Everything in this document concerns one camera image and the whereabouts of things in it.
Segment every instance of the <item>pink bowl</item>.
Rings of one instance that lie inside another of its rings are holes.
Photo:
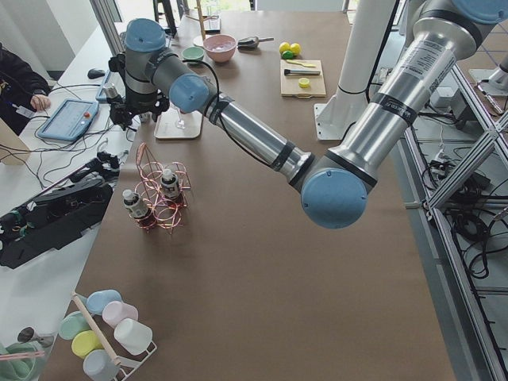
[[[203,48],[213,61],[227,62],[237,50],[237,40],[227,34],[216,34],[203,41]]]

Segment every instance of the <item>brown tabletop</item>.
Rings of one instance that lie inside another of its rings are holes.
[[[178,49],[198,35],[197,23],[186,24]],[[321,60],[331,96],[347,17],[224,13],[221,28],[275,38],[215,64],[221,89],[302,149],[320,156],[336,145],[317,141],[315,100],[280,96],[278,47],[298,42],[303,59]],[[185,226],[171,236],[143,232],[121,203],[139,181],[141,141],[189,171]],[[316,226],[299,203],[281,175],[208,122],[188,141],[156,142],[152,127],[140,128],[77,287],[119,290],[153,329],[159,349],[132,380],[454,379],[389,160],[365,215],[347,229]],[[88,379],[82,363],[59,339],[42,379]]]

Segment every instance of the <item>scoop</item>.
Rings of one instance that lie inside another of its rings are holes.
[[[255,48],[257,48],[257,45],[260,44],[260,42],[273,41],[273,40],[274,40],[273,37],[268,37],[268,38],[259,38],[258,36],[247,37],[247,38],[242,38],[241,40],[238,40],[237,46],[239,49],[255,49]]]

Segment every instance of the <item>copper wire rack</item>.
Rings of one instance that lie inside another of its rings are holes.
[[[152,210],[145,218],[137,219],[137,224],[142,229],[149,231],[157,226],[173,233],[173,229],[182,226],[182,209],[187,207],[186,191],[191,188],[191,180],[182,163],[174,161],[164,166],[152,154],[146,143],[141,143],[136,152],[136,167],[140,175],[140,182],[134,191]],[[170,168],[179,178],[182,190],[181,202],[175,202],[164,196],[160,185],[162,171]]]

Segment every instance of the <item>black jacket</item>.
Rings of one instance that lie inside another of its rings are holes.
[[[29,119],[18,114],[12,105],[34,110],[30,105],[32,96],[49,94],[50,88],[29,64],[0,43],[0,91],[0,117],[19,135]]]

